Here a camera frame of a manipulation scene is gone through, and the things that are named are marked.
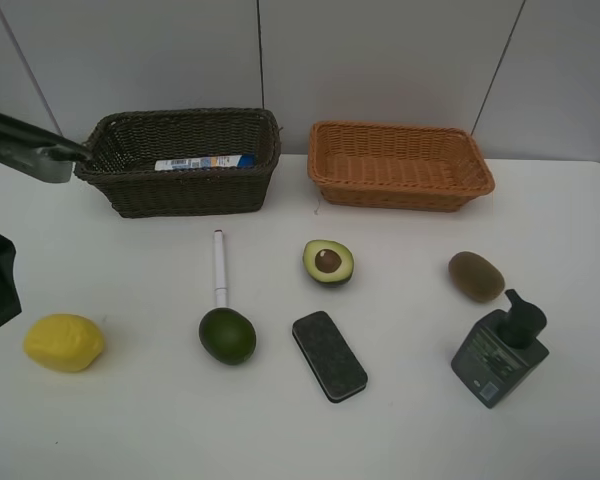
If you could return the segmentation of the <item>yellow lemon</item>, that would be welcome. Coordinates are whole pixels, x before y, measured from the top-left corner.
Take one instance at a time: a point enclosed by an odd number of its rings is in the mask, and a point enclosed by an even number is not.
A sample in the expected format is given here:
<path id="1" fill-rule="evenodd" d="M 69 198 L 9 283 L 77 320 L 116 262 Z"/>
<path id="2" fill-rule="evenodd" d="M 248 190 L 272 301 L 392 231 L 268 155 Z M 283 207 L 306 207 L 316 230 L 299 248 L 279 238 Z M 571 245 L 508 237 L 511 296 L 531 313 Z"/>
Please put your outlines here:
<path id="1" fill-rule="evenodd" d="M 23 341 L 24 353 L 36 364 L 61 373 L 88 368 L 104 351 L 105 336 L 90 319 L 52 314 L 39 319 Z"/>

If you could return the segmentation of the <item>white marker pen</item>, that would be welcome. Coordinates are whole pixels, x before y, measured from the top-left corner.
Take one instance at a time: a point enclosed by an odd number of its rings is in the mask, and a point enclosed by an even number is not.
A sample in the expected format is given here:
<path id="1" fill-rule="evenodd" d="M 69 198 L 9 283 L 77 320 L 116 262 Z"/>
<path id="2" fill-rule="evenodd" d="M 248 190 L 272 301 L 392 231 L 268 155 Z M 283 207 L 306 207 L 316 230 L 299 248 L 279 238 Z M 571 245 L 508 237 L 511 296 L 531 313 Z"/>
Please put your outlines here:
<path id="1" fill-rule="evenodd" d="M 228 288 L 226 280 L 224 233 L 222 230 L 214 231 L 213 246 L 215 307 L 226 308 L 228 306 Z"/>

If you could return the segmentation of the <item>green lime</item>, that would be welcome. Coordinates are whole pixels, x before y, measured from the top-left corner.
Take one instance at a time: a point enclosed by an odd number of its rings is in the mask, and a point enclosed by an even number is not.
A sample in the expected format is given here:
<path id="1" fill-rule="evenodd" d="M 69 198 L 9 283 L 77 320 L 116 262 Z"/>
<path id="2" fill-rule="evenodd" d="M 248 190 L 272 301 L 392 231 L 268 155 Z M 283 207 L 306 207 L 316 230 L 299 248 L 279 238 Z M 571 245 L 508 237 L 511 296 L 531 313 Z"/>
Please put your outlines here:
<path id="1" fill-rule="evenodd" d="M 228 307 L 214 308 L 201 319 L 199 340 L 204 349 L 225 365 L 240 365 L 257 345 L 256 330 L 242 314 Z"/>

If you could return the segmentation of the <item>blue capped white bottle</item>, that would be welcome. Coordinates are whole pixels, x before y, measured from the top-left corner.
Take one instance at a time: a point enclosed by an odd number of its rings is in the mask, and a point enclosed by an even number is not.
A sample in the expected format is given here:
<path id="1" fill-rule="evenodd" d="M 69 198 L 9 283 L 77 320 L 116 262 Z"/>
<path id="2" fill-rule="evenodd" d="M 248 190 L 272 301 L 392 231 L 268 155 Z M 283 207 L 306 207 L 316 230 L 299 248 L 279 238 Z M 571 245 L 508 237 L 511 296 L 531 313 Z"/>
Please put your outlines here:
<path id="1" fill-rule="evenodd" d="M 154 164 L 155 171 L 179 171 L 199 169 L 251 168 L 255 164 L 253 155 L 205 156 L 159 160 Z"/>

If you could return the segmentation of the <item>halved avocado with pit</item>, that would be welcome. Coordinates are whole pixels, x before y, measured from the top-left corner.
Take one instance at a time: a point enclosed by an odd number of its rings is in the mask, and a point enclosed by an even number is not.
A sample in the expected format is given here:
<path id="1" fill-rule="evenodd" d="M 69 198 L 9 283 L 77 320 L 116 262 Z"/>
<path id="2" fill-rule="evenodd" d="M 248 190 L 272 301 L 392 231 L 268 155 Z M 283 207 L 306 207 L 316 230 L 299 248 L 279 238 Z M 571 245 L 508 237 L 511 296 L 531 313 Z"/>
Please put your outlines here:
<path id="1" fill-rule="evenodd" d="M 336 241 L 309 241 L 304 247 L 302 261 L 308 275 L 322 286 L 346 284 L 354 273 L 352 252 Z"/>

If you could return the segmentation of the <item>black whiteboard eraser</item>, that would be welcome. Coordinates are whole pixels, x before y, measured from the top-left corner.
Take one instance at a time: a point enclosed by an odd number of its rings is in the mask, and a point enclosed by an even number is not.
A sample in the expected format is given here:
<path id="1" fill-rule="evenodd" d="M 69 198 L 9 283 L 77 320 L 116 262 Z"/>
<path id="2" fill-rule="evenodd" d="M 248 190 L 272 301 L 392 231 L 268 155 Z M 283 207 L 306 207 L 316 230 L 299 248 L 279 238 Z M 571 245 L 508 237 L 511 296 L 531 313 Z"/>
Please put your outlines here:
<path id="1" fill-rule="evenodd" d="M 291 331 L 330 402 L 341 403 L 366 388 L 365 369 L 326 312 L 317 311 L 296 320 Z"/>

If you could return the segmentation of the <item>brown kiwi fruit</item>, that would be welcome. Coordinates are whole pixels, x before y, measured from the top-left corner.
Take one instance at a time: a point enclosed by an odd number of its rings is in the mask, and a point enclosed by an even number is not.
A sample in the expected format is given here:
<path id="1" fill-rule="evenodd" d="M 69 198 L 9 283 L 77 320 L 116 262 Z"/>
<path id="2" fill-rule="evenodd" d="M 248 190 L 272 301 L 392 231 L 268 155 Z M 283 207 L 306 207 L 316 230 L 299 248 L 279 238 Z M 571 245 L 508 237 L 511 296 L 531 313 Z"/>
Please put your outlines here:
<path id="1" fill-rule="evenodd" d="M 484 257 L 470 251 L 455 254 L 448 262 L 453 285 L 478 303 L 496 299 L 505 289 L 502 273 Z"/>

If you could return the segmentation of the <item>dark grey pump bottle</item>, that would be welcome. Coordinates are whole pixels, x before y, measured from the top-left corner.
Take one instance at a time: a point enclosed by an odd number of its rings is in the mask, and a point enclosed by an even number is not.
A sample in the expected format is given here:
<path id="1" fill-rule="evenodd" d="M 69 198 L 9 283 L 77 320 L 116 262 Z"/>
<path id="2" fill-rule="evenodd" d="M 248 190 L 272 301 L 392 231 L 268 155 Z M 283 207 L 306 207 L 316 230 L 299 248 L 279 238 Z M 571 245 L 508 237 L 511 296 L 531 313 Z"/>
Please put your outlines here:
<path id="1" fill-rule="evenodd" d="M 538 340 L 547 326 L 544 312 L 513 289 L 505 295 L 510 308 L 496 309 L 477 321 L 451 361 L 456 376 L 489 409 L 549 355 Z"/>

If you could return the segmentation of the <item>dark brown wicker basket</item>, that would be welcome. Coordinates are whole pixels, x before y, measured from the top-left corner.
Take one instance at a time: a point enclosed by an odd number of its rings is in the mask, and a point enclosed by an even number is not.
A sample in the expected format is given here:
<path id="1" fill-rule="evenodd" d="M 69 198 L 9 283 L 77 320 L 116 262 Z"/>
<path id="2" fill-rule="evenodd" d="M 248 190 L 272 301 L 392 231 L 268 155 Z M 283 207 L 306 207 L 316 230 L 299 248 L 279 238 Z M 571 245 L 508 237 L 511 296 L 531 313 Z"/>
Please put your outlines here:
<path id="1" fill-rule="evenodd" d="M 261 108 L 136 111 L 101 119 L 74 169 L 124 218 L 206 216 L 259 210 L 278 165 L 274 114 Z M 247 167 L 158 171 L 159 161 L 247 155 Z"/>

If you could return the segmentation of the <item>orange wicker basket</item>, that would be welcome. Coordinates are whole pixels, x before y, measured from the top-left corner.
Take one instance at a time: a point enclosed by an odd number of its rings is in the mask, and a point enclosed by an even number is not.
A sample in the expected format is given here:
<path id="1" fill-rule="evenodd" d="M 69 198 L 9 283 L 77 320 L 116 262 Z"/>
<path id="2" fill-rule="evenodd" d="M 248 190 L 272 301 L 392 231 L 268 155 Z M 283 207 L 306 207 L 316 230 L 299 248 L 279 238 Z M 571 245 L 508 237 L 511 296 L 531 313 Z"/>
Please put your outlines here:
<path id="1" fill-rule="evenodd" d="M 457 128 L 317 122 L 307 170 L 342 206 L 456 212 L 495 189 L 473 137 Z"/>

